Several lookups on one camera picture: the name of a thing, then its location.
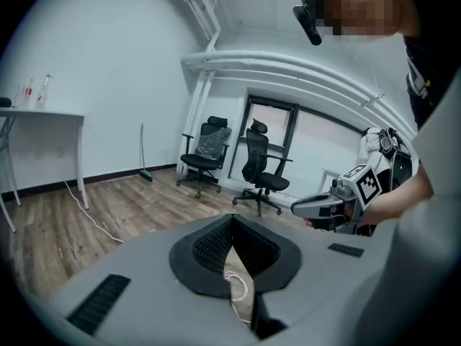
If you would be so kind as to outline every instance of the broom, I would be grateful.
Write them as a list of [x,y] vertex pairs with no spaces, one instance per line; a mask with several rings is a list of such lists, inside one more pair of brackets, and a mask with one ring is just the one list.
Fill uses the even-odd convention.
[[144,123],[141,124],[141,155],[143,157],[143,169],[141,170],[139,175],[146,181],[152,182],[152,174],[146,171],[146,163],[144,162]]

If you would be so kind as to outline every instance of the broom handle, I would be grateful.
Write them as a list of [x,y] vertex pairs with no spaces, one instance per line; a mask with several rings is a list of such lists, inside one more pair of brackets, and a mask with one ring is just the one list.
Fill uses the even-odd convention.
[[141,155],[143,157],[143,168],[146,169],[146,163],[144,162],[144,123],[141,124]]

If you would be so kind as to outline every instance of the person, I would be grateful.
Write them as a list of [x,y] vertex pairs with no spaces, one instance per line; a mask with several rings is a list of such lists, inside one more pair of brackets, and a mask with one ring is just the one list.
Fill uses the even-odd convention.
[[[323,0],[325,26],[333,27],[333,32],[339,29],[342,35],[402,34],[409,65],[408,94],[418,130],[436,109],[461,64],[457,31],[452,29],[456,24],[455,1]],[[412,178],[376,199],[365,211],[360,226],[400,218],[432,195],[431,183],[420,162]],[[346,206],[345,215],[350,216],[351,210],[350,205]]]

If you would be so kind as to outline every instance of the plastic bag on chair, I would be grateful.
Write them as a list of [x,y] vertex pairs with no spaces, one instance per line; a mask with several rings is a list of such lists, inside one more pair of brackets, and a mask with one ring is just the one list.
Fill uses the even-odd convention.
[[196,155],[211,160],[221,159],[224,152],[224,144],[228,142],[231,132],[230,128],[222,128],[211,135],[201,135],[195,149]]

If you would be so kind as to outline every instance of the black and white marker cube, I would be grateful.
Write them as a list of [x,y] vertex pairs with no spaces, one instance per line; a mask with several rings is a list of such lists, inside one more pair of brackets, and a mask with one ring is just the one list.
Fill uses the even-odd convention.
[[363,210],[368,208],[382,192],[380,182],[370,164],[359,164],[340,178],[343,180],[343,185],[352,189]]

